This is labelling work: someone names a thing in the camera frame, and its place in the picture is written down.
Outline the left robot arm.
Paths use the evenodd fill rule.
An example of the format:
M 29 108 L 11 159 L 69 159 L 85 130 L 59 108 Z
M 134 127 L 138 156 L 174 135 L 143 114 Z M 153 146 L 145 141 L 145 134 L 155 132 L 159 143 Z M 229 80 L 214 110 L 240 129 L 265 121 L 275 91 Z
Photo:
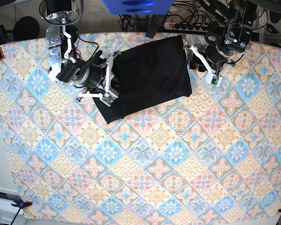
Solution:
M 227 5 L 224 27 L 213 22 L 204 35 L 206 44 L 184 46 L 192 52 L 190 69 L 207 72 L 205 81 L 220 86 L 224 65 L 234 67 L 239 60 L 232 60 L 231 57 L 237 53 L 243 54 L 250 47 L 256 10 L 257 5 L 250 1 L 231 1 Z

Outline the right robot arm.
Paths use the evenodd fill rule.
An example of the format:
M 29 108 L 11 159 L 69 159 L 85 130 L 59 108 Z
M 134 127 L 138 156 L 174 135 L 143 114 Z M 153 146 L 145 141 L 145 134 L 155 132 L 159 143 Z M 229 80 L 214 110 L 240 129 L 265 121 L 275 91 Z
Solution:
M 77 97 L 98 98 L 107 106 L 119 97 L 112 86 L 116 83 L 112 72 L 114 59 L 121 53 L 114 52 L 102 59 L 98 49 L 84 61 L 75 47 L 79 38 L 75 23 L 80 21 L 84 11 L 82 0 L 43 0 L 39 5 L 41 17 L 48 23 L 46 40 L 49 44 L 48 77 L 56 83 L 69 84 L 80 92 Z

